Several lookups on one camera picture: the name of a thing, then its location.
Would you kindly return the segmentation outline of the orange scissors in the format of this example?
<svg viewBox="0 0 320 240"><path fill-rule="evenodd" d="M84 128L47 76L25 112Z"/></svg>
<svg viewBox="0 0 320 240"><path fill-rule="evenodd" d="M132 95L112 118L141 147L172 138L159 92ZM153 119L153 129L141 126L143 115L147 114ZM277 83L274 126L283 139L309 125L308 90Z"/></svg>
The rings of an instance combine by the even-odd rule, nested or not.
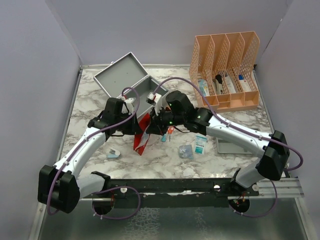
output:
<svg viewBox="0 0 320 240"><path fill-rule="evenodd" d="M167 138L168 138L168 141L170 142L171 141L171 136L172 136L172 133L173 131L175 130L175 127L174 126L170 126L167 130Z"/></svg>

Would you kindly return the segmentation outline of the teal bandage roll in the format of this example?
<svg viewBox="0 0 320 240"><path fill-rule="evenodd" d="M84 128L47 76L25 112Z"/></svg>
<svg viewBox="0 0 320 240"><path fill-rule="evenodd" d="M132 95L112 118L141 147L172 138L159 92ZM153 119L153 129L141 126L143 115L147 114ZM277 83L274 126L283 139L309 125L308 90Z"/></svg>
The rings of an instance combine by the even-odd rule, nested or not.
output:
<svg viewBox="0 0 320 240"><path fill-rule="evenodd" d="M161 137L161 141L162 141L163 143L165 143L166 140L167 140L167 134L164 134L164 135Z"/></svg>

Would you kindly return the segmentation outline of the red first aid pouch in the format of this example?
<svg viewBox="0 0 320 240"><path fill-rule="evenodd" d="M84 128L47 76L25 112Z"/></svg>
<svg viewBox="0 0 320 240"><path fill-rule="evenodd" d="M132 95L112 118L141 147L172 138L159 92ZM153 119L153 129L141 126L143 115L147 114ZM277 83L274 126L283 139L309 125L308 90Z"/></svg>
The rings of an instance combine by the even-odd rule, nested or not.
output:
<svg viewBox="0 0 320 240"><path fill-rule="evenodd" d="M151 117L149 113L145 114L138 122L139 127L142 130L142 133L136 134L134 136L133 150L136 153L138 153L140 156L143 154L150 138L150 134L146 133L146 130L150 125L150 123L151 123Z"/></svg>

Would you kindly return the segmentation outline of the silver foil packet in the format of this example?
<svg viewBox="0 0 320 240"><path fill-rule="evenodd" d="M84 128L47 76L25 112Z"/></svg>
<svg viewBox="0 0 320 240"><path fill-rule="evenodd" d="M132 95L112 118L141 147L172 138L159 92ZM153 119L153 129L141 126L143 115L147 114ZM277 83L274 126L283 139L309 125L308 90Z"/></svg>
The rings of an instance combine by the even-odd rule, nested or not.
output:
<svg viewBox="0 0 320 240"><path fill-rule="evenodd" d="M178 147L178 156L181 159L193 159L193 148L190 144L188 145L181 145Z"/></svg>

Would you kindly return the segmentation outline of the small clear pill packets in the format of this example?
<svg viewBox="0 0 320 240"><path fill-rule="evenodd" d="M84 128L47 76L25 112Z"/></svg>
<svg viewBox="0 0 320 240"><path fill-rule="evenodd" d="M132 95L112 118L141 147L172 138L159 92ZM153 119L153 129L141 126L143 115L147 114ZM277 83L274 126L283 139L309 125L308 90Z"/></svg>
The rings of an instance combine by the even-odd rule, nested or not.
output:
<svg viewBox="0 0 320 240"><path fill-rule="evenodd" d="M150 134L144 132L140 139L140 144L144 146L148 142L149 138L150 138Z"/></svg>

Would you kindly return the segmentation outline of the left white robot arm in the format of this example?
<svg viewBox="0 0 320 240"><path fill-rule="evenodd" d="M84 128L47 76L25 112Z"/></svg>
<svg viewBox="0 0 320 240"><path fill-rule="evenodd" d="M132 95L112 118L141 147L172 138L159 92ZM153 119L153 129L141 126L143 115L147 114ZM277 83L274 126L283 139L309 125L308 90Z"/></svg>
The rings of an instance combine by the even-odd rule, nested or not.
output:
<svg viewBox="0 0 320 240"><path fill-rule="evenodd" d="M48 208L70 213L80 199L91 194L103 198L111 190L110 177L94 172L79 179L91 156L115 133L135 135L141 132L137 119L140 100L136 97L110 97L104 110L88 122L80 140L53 166L39 171L37 200Z"/></svg>

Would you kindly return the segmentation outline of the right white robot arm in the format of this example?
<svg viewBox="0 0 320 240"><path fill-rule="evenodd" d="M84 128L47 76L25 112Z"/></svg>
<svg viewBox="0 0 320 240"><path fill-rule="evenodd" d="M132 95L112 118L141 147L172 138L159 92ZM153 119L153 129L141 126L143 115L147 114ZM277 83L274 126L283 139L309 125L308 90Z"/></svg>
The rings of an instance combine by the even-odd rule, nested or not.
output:
<svg viewBox="0 0 320 240"><path fill-rule="evenodd" d="M242 195L260 180L281 179L290 155L282 132L256 131L213 114L208 108L194 107L187 95L179 90L165 97L151 92L146 101L152 105L148 134L164 135L169 127L182 125L191 133L226 140L258 158L233 175L229 189L234 195Z"/></svg>

